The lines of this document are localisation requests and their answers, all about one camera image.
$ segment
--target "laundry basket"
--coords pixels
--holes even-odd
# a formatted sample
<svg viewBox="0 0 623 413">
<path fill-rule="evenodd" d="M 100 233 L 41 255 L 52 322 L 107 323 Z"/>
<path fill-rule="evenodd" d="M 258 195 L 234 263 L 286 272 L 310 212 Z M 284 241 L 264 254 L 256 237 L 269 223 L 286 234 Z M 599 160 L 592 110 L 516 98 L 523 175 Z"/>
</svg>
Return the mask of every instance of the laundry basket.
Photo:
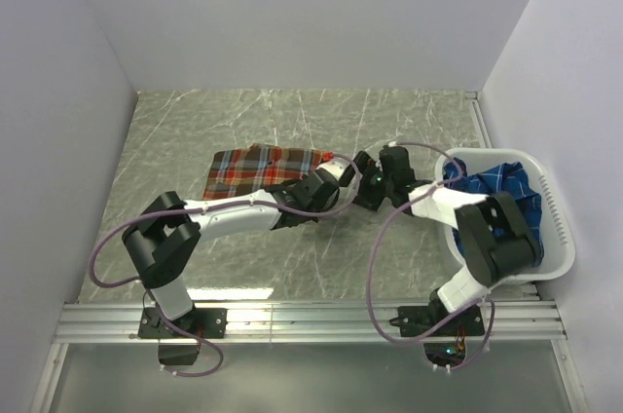
<svg viewBox="0 0 623 413">
<path fill-rule="evenodd" d="M 542 217 L 540 224 L 543 241 L 543 260 L 533 269 L 506 277 L 500 283 L 520 284 L 525 282 L 552 280 L 564 275 L 575 259 L 575 244 L 568 228 L 558 194 L 543 165 L 527 153 L 502 148 L 453 148 L 448 154 L 465 162 L 467 174 L 486 171 L 502 163 L 521 162 L 528 175 L 529 185 L 541 195 Z M 443 167 L 448 163 L 440 157 L 435 165 L 436 180 L 443 179 Z M 442 252 L 447 254 L 447 263 L 458 271 L 465 263 L 455 243 L 452 227 L 439 225 Z"/>
</svg>

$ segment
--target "white wall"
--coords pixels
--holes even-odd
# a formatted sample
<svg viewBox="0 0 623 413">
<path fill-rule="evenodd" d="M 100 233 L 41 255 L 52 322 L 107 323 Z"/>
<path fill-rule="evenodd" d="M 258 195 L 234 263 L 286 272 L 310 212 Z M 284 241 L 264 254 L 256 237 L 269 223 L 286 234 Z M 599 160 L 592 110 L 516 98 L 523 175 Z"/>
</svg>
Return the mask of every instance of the white wall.
<svg viewBox="0 0 623 413">
<path fill-rule="evenodd" d="M 531 0 L 484 88 L 495 146 L 553 173 L 577 245 L 548 285 L 595 412 L 621 411 L 623 0 Z"/>
<path fill-rule="evenodd" d="M 83 0 L 0 0 L 0 411 L 76 297 L 134 92 Z"/>
<path fill-rule="evenodd" d="M 529 0 L 88 0 L 138 89 L 481 89 Z"/>
</svg>

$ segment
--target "blue plaid shirt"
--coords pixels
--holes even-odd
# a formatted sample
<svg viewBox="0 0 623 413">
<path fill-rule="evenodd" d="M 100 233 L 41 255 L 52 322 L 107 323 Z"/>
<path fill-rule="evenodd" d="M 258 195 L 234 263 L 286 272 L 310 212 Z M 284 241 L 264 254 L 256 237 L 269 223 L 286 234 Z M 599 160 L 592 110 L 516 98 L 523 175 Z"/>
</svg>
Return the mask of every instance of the blue plaid shirt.
<svg viewBox="0 0 623 413">
<path fill-rule="evenodd" d="M 455 158 L 455 160 L 457 160 L 465 171 L 465 174 L 467 174 L 465 163 L 458 158 Z M 457 175 L 457 168 L 452 163 L 448 163 L 444 166 L 444 179 L 457 177 Z M 524 171 L 524 166 L 521 163 L 504 163 L 485 172 L 464 176 L 457 182 L 448 184 L 446 187 L 456 191 L 469 192 L 471 194 L 493 194 L 503 191 L 513 196 L 519 211 L 524 215 L 526 223 L 528 223 L 529 228 L 534 233 L 534 238 L 541 247 L 541 254 L 534 267 L 540 265 L 543 258 L 543 242 L 539 231 L 541 223 L 541 196 L 528 187 L 528 175 Z M 458 231 L 453 231 L 458 250 L 463 254 Z M 502 236 L 503 234 L 504 232 L 502 230 L 494 230 L 494 236 Z"/>
</svg>

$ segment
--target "marble floor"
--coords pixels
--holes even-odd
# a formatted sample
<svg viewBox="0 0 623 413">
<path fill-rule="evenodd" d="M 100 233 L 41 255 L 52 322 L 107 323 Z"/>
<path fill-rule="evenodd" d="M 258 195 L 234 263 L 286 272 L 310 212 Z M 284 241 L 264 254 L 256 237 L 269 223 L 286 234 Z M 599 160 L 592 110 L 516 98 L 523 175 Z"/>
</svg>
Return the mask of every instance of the marble floor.
<svg viewBox="0 0 623 413">
<path fill-rule="evenodd" d="M 100 237 L 175 190 L 200 199 L 212 156 L 254 142 L 373 156 L 394 139 L 441 148 L 478 146 L 463 92 L 407 90 L 191 90 L 143 92 L 119 162 Z M 418 178 L 432 178 L 438 155 L 411 150 Z M 370 247 L 392 210 L 352 207 L 293 229 L 201 244 L 184 279 L 195 299 L 360 299 Z M 435 224 L 399 216 L 375 267 L 375 297 L 426 297 L 448 273 Z M 96 266 L 105 281 L 135 274 L 120 239 Z M 100 289 L 86 280 L 82 302 L 140 301 L 131 283 Z"/>
</svg>

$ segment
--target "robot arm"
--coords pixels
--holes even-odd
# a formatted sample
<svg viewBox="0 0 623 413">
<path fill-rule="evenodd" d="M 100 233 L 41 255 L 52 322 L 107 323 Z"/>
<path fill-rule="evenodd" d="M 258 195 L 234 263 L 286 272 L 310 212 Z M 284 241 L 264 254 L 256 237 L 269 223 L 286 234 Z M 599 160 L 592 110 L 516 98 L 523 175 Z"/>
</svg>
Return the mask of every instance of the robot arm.
<svg viewBox="0 0 623 413">
<path fill-rule="evenodd" d="M 355 203 L 376 210 L 384 198 L 395 207 L 423 196 L 430 181 L 416 180 L 404 147 L 386 146 L 379 165 L 365 152 L 355 158 L 363 179 Z M 513 198 L 507 193 L 468 194 L 445 187 L 416 202 L 405 213 L 458 229 L 465 265 L 431 296 L 431 318 L 442 319 L 485 296 L 501 279 L 531 267 L 540 247 Z M 503 230 L 495 236 L 494 230 Z"/>
<path fill-rule="evenodd" d="M 352 178 L 342 162 L 333 159 L 291 185 L 271 186 L 246 196 L 217 201 L 183 201 L 175 192 L 161 194 L 143 213 L 203 208 L 204 213 L 176 215 L 143 221 L 126 229 L 122 241 L 145 289 L 151 292 L 165 316 L 190 328 L 195 306 L 182 278 L 200 241 L 246 231 L 297 226 L 317 218 L 281 211 L 286 206 L 301 211 L 327 209 L 340 186 Z"/>
</svg>

